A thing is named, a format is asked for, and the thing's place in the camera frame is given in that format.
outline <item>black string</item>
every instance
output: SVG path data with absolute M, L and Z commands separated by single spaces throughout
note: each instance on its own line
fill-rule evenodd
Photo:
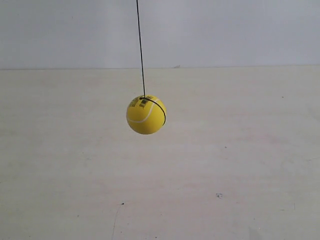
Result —
M 139 2 L 138 2 L 138 0 L 136 0 L 136 13 L 138 15 L 138 29 L 139 29 L 139 41 L 140 41 L 140 56 L 141 56 L 143 95 L 144 95 L 144 97 L 146 97 L 145 74 L 144 74 L 144 62 L 143 62 L 143 57 L 142 57 L 142 44 L 141 44 L 141 31 L 140 31 L 140 17 L 139 17 Z

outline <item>floor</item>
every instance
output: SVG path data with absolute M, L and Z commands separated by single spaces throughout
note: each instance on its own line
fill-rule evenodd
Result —
M 315 240 L 320 66 L 0 71 L 0 240 Z

